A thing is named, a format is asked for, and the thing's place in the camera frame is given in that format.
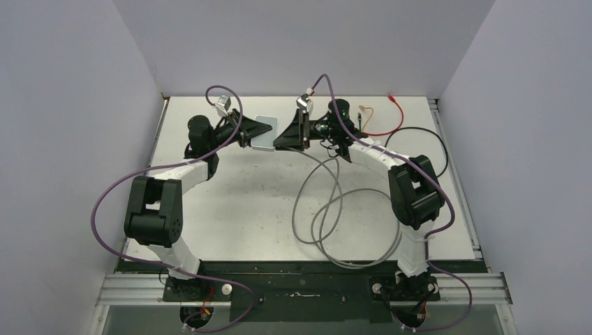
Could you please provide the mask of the white network switch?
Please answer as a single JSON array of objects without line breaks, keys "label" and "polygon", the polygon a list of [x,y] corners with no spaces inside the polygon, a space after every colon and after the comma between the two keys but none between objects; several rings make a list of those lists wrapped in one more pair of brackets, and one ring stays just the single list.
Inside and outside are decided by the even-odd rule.
[{"label": "white network switch", "polygon": [[279,125],[278,119],[276,117],[258,115],[258,116],[256,116],[255,120],[264,124],[264,125],[270,126],[271,129],[252,139],[252,141],[251,141],[252,149],[256,150],[256,151],[267,151],[267,152],[275,151],[274,140],[277,137],[277,131],[278,131],[278,125]]}]

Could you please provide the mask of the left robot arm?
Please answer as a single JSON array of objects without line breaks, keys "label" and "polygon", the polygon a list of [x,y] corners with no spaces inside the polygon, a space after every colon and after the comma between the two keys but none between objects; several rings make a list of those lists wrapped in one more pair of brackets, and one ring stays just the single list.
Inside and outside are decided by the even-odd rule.
[{"label": "left robot arm", "polygon": [[250,147],[253,139],[261,137],[269,147],[278,128],[274,117],[250,119],[238,110],[222,120],[221,125],[212,126],[203,115],[189,119],[183,163],[154,176],[135,177],[124,219],[126,237],[155,253],[169,274],[182,280],[182,293],[193,301],[207,294],[208,281],[198,275],[200,260],[182,239],[183,195],[214,176],[219,158],[213,150],[219,145],[236,142]]}]

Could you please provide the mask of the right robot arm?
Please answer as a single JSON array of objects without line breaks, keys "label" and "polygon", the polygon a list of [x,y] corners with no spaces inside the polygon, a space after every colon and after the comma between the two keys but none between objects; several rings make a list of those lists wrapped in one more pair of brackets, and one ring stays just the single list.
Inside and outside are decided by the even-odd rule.
[{"label": "right robot arm", "polygon": [[426,156],[398,154],[372,140],[350,119],[350,104],[344,99],[332,99],[327,112],[316,120],[310,118],[309,95],[297,98],[296,104],[290,125],[273,142],[275,149],[303,152],[312,141],[325,141],[345,161],[386,178],[392,211],[402,228],[398,267],[403,274],[396,277],[394,286],[400,297],[414,298],[423,288],[419,276],[429,268],[432,227],[441,208],[450,203],[431,161]]}]

